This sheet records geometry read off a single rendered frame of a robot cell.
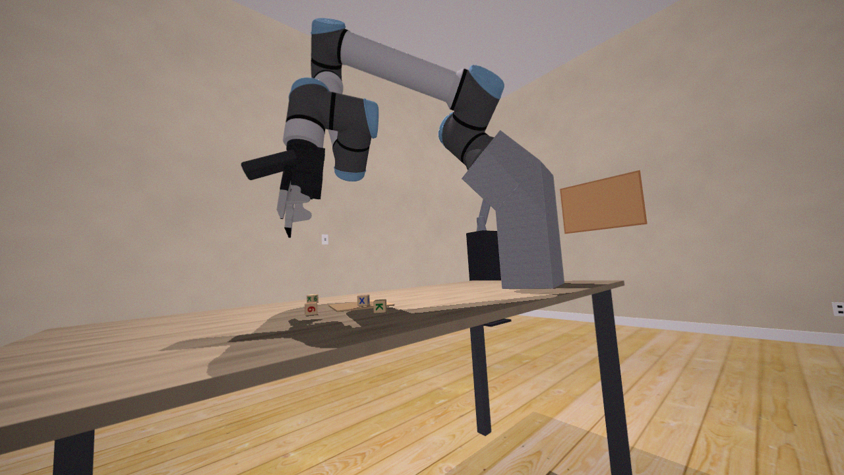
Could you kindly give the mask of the tan square mat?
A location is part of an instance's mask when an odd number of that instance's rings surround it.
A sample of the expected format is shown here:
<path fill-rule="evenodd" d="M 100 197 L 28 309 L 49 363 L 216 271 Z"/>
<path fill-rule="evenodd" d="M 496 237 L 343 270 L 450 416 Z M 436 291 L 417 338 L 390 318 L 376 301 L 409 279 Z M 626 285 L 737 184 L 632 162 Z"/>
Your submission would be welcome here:
<path fill-rule="evenodd" d="M 336 312 L 342 312 L 342 311 L 353 311 L 353 310 L 359 310 L 359 309 L 374 309 L 373 302 L 374 302 L 374 300 L 370 300 L 370 305 L 362 305 L 362 306 L 357 306 L 356 301 L 351 301 L 351 303 L 332 304 L 332 305 L 328 305 L 328 306 L 330 307 L 330 309 L 333 309 Z M 393 306 L 393 305 L 394 304 L 389 303 L 389 301 L 386 302 L 387 307 Z"/>

